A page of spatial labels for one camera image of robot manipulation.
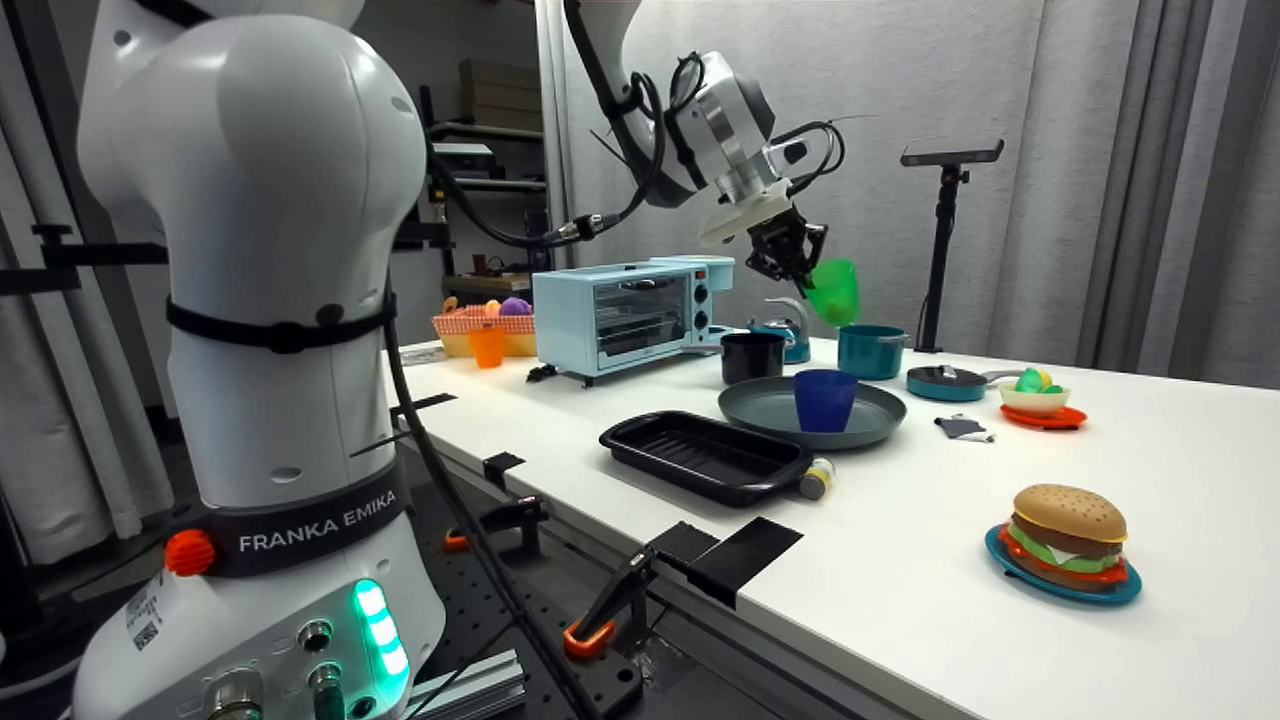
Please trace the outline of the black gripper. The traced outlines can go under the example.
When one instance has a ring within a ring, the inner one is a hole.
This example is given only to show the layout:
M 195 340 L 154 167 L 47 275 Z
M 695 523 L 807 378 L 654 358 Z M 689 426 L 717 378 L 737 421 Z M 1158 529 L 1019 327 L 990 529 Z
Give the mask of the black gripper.
M 824 238 L 824 223 L 802 221 L 795 207 L 787 207 L 747 231 L 747 270 L 767 279 L 802 286 L 820 265 Z

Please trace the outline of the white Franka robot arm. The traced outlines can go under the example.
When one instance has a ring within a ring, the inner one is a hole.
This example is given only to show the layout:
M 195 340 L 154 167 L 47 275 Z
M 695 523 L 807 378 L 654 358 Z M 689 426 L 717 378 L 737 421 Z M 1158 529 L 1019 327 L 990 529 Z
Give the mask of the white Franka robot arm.
M 77 720 L 391 720 L 444 640 L 384 397 L 427 174 L 364 0 L 98 0 L 77 158 L 166 249 L 195 510 L 83 649 Z

